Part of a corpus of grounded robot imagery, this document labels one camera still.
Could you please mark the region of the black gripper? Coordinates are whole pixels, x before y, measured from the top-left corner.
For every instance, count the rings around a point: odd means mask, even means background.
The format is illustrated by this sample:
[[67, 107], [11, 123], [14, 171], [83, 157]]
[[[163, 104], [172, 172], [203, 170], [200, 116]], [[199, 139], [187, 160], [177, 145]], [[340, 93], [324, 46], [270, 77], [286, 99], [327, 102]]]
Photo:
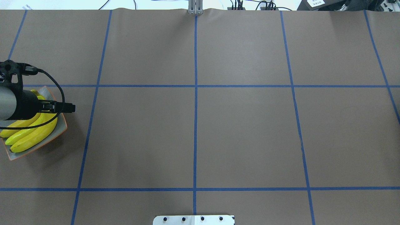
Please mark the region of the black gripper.
[[13, 120], [29, 120], [37, 113], [74, 113], [76, 105], [68, 102], [39, 101], [37, 96], [27, 90], [14, 92], [16, 108], [12, 115]]

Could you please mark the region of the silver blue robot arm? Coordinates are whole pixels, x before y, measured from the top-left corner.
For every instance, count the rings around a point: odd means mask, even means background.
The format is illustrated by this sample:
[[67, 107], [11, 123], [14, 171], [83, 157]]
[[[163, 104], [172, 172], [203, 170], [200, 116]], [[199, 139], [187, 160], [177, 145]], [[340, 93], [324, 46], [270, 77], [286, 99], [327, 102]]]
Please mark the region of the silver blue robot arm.
[[55, 101], [52, 93], [44, 86], [37, 91], [44, 100], [39, 100], [32, 91], [23, 90], [15, 94], [10, 88], [1, 87], [1, 121], [18, 121], [33, 118], [37, 113], [74, 113], [76, 106], [71, 103]]

